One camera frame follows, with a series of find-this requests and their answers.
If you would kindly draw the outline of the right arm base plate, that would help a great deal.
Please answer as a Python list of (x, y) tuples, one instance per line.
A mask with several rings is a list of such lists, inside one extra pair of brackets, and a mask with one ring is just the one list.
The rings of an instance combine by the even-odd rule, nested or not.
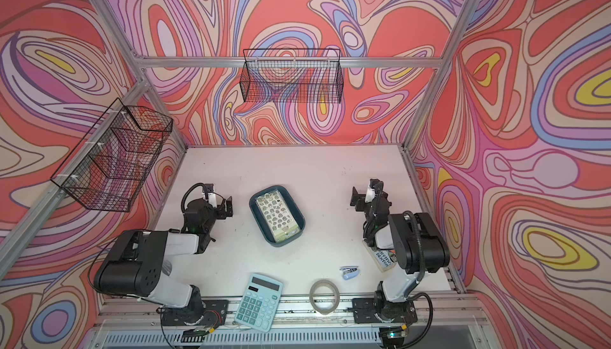
[(373, 297), (353, 298), (353, 320), (357, 324), (405, 324), (413, 325), (418, 321), (413, 302), (391, 303), (377, 301)]

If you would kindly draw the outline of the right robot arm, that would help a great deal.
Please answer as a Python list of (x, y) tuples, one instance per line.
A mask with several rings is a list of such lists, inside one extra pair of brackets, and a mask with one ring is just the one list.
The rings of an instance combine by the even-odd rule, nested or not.
[(352, 189), (350, 206), (364, 214), (363, 243), (380, 269), (389, 272), (371, 298), (353, 299), (357, 324), (397, 324), (418, 321), (417, 288), (426, 276), (450, 264), (450, 250), (426, 212), (391, 213), (392, 202), (383, 181), (369, 180), (364, 193)]

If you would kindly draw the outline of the white animal sticker sheet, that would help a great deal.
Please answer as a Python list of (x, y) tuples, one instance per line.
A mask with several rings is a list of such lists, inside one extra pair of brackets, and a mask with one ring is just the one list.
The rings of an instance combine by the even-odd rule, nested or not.
[(301, 231), (279, 190), (258, 196), (256, 204), (262, 212), (264, 221), (270, 228), (275, 242), (284, 242)]

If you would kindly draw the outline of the teal storage box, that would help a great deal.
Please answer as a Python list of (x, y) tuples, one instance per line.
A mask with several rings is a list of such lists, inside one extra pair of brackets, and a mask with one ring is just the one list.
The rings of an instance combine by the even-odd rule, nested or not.
[(264, 239), (272, 247), (283, 247), (305, 230), (305, 218), (288, 190), (270, 186), (249, 199), (249, 207)]

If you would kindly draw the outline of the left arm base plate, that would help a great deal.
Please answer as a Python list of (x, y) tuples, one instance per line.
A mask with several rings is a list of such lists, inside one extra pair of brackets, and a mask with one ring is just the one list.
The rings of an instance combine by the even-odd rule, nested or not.
[(209, 327), (218, 328), (226, 322), (229, 300), (201, 300), (201, 307), (195, 309), (163, 309), (163, 327)]

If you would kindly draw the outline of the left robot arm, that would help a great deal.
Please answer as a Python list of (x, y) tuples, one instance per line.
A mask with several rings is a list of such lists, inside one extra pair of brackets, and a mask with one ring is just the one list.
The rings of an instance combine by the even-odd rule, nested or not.
[(159, 307), (163, 322), (197, 325), (206, 316), (221, 321), (209, 310), (195, 285), (171, 276), (170, 258), (202, 255), (208, 249), (212, 229), (219, 220), (233, 217), (231, 196), (215, 191), (213, 184), (196, 183), (181, 198), (182, 228), (167, 231), (128, 230), (111, 248), (92, 280), (97, 293), (143, 299)]

